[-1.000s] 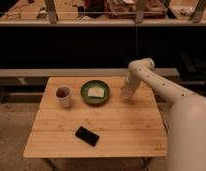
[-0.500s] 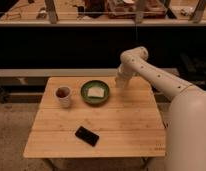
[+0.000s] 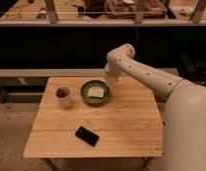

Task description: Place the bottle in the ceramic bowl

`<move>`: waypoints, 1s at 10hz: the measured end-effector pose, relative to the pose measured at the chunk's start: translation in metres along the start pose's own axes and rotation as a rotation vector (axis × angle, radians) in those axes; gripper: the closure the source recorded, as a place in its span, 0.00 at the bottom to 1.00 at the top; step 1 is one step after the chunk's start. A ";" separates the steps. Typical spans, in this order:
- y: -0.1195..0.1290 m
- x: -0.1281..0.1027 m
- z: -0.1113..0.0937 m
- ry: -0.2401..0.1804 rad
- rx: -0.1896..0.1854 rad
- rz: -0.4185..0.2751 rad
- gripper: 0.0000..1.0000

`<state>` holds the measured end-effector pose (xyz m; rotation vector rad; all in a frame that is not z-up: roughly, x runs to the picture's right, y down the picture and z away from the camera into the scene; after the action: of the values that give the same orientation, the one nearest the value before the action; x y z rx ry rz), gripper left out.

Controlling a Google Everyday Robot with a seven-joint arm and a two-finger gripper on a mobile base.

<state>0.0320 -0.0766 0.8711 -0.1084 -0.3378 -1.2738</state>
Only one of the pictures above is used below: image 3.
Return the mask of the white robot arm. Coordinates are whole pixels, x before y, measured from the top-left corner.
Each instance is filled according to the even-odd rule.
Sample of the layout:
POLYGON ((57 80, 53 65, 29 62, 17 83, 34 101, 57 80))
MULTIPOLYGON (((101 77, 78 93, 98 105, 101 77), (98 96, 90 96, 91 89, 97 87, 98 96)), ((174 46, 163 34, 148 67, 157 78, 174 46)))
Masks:
POLYGON ((206 171, 206 87, 134 59, 123 44, 107 53, 106 83, 114 86, 124 72, 166 100, 163 171, 206 171))

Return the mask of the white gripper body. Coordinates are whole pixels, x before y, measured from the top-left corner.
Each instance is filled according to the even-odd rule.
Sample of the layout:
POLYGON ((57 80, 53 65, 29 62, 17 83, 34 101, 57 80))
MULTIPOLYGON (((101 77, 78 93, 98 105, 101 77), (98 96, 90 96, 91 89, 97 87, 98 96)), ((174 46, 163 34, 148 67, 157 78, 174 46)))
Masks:
POLYGON ((118 77, 120 75, 120 70, 110 64, 105 66, 105 83, 112 89, 115 87, 115 84, 118 82, 118 77))

